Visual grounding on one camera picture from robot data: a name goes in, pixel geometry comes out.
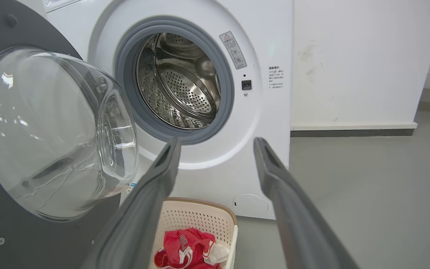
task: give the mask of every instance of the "laundry basket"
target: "laundry basket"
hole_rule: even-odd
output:
[[[153,263],[155,252],[163,247],[166,231],[196,228],[215,236],[217,244],[227,247],[228,260],[222,262],[222,269],[233,269],[238,225],[234,213],[225,206],[186,198],[168,198],[162,205],[149,269],[156,269]]]

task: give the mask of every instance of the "washing machine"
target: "washing machine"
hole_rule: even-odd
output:
[[[135,183],[178,136],[184,145],[172,196],[274,218],[251,145],[265,138],[288,165],[291,0],[45,3],[49,22],[82,59],[125,89],[140,147]]]
[[[0,265],[80,264],[173,137],[171,196],[275,218],[253,141],[288,165],[291,1],[43,4],[0,0]]]

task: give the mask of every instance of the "washing machine door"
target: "washing machine door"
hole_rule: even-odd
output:
[[[0,267],[79,267],[137,161],[118,82],[29,7],[0,0]]]

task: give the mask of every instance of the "red garment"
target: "red garment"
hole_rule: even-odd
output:
[[[164,269],[220,269],[220,264],[204,262],[215,244],[215,236],[195,228],[165,232],[163,248],[154,257],[154,263]]]

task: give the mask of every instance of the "warning label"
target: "warning label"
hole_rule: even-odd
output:
[[[269,66],[268,67],[268,89],[278,89],[283,87],[283,81],[285,81],[285,76],[283,68],[279,66]]]
[[[134,189],[135,185],[137,185],[137,184],[132,183],[132,184],[130,184],[130,186],[127,187],[127,189],[126,189],[127,194],[130,194],[130,192]]]
[[[221,34],[220,39],[225,45],[225,48],[227,48],[228,53],[230,53],[230,56],[232,56],[235,68],[240,69],[246,67],[243,53],[241,52],[237,41],[233,37],[232,32],[226,32],[224,34]]]

